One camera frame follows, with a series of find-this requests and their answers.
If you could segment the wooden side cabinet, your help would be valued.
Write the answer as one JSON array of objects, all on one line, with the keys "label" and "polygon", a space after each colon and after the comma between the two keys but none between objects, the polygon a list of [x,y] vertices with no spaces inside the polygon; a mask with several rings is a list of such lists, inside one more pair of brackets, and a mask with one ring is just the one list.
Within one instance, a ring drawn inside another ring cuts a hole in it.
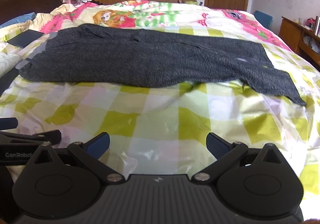
[{"label": "wooden side cabinet", "polygon": [[297,55],[310,62],[319,70],[319,37],[305,26],[288,18],[282,17],[278,35]]}]

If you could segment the dark blue notebook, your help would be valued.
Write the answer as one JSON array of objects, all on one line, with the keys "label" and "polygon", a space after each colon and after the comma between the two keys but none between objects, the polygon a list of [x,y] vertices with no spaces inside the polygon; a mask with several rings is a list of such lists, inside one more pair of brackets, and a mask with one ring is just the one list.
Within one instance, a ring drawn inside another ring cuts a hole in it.
[{"label": "dark blue notebook", "polygon": [[42,32],[29,29],[29,30],[22,32],[21,34],[15,36],[14,38],[9,39],[7,42],[11,45],[16,46],[16,47],[25,48],[31,42],[39,39],[43,35],[44,35],[44,33],[42,33]]}]

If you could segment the blue pillow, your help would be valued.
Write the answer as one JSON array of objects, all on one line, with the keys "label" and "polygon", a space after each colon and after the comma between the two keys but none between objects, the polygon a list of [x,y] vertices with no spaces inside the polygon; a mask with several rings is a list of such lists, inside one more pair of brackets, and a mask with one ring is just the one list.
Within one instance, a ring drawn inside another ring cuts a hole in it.
[{"label": "blue pillow", "polygon": [[27,13],[18,17],[15,17],[7,22],[4,22],[3,24],[0,25],[0,28],[4,28],[6,26],[10,26],[13,24],[18,24],[18,23],[24,23],[28,20],[33,20],[36,17],[36,13],[31,12],[31,13]]}]

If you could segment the dark grey plaid pants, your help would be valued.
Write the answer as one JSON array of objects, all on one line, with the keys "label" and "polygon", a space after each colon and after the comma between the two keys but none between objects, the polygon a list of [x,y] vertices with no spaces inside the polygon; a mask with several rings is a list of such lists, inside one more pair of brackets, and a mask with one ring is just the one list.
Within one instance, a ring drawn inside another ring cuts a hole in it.
[{"label": "dark grey plaid pants", "polygon": [[53,32],[19,68],[32,82],[107,82],[164,88],[243,81],[257,93],[305,102],[259,43],[82,24]]}]

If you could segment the clutter pile by headboard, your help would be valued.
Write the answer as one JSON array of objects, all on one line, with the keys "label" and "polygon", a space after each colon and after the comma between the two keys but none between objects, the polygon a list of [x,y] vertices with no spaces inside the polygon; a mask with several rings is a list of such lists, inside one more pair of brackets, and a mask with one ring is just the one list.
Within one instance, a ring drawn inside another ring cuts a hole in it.
[{"label": "clutter pile by headboard", "polygon": [[99,1],[96,0],[61,0],[63,4],[72,4],[74,6],[81,5],[84,3],[93,3],[97,5],[101,5]]}]

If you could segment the blue foam mat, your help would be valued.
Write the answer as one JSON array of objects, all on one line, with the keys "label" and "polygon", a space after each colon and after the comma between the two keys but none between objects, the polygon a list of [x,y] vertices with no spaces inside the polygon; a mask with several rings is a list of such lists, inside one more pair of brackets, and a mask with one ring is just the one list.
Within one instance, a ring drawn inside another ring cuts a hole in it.
[{"label": "blue foam mat", "polygon": [[264,12],[261,12],[261,11],[258,11],[258,10],[255,10],[255,12],[253,13],[253,15],[255,16],[255,19],[265,28],[267,29],[270,29],[271,25],[272,25],[272,22],[273,22],[273,17],[264,13]]}]

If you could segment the checkered floral bed quilt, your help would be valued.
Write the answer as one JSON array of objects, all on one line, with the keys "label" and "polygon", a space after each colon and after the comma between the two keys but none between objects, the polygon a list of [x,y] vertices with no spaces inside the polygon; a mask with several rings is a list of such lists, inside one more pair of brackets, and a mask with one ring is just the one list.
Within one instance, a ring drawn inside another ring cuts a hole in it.
[{"label": "checkered floral bed quilt", "polygon": [[96,15],[100,25],[110,21],[115,27],[261,43],[273,65],[290,74],[306,106],[256,93],[239,81],[147,89],[32,83],[17,77],[1,95],[1,117],[17,118],[19,133],[58,129],[64,146],[105,131],[111,147],[102,161],[123,175],[193,175],[214,161],[205,147],[209,132],[255,148],[275,143],[300,177],[305,197],[319,194],[319,72],[250,13],[147,0],[63,4],[32,21],[2,28],[1,63],[10,56],[26,58],[36,48],[9,44],[21,32],[73,28],[93,23]]}]

